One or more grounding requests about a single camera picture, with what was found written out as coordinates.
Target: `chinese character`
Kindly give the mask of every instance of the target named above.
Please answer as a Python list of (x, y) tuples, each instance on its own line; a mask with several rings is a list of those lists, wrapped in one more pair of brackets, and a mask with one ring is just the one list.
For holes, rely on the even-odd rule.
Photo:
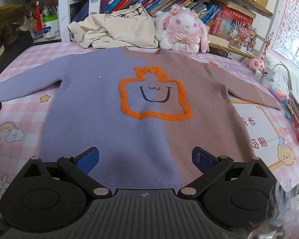
[(286, 134), (288, 134), (288, 130), (286, 128), (281, 127)]
[(256, 142), (256, 139), (251, 139), (251, 145), (254, 149), (259, 149), (259, 145)]
[(242, 118), (242, 119), (243, 119), (243, 121), (245, 122), (246, 126), (248, 126), (247, 123), (246, 123), (246, 120), (244, 120), (244, 118)]
[(248, 121), (251, 123), (252, 126), (255, 126), (256, 123), (255, 121), (252, 119), (252, 117), (248, 118)]
[(259, 141), (259, 143), (262, 147), (267, 147), (268, 146), (266, 140), (263, 137), (259, 137), (258, 141)]

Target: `silver bolt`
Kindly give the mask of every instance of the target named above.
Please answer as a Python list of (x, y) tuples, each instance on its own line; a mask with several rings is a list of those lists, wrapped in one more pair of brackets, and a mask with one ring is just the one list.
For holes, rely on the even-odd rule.
[(184, 195), (194, 195), (196, 194), (197, 190), (192, 187), (185, 187), (180, 190), (181, 193)]
[(104, 196), (109, 193), (109, 190), (107, 188), (96, 188), (94, 189), (93, 193), (95, 195)]

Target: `green lid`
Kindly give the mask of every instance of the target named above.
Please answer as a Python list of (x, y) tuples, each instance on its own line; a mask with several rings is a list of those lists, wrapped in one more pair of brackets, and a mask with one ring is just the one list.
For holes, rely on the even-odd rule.
[(47, 17), (44, 17), (42, 18), (42, 22), (43, 23), (46, 23), (46, 22), (51, 22), (51, 21), (55, 21), (58, 19), (58, 16), (57, 15), (51, 15), (51, 16), (47, 16)]

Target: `pink bow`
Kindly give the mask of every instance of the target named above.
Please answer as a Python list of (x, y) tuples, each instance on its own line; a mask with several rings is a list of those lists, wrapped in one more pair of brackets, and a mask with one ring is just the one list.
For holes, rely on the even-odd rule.
[(183, 36), (180, 33), (173, 31), (168, 34), (168, 42), (171, 44), (183, 44), (185, 51), (188, 53), (188, 48), (192, 48), (197, 35)]

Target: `sweater sleeve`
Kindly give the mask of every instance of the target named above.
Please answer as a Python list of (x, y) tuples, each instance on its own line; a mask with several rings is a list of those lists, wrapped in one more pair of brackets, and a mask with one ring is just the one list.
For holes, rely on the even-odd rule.
[(226, 70), (218, 67), (212, 67), (212, 72), (216, 79), (227, 86), (228, 92), (234, 96), (256, 104), (261, 104), (271, 108), (281, 110), (277, 99), (265, 93), (251, 83), (245, 82)]
[(71, 56), (50, 60), (0, 83), (0, 101), (24, 97), (62, 81)]

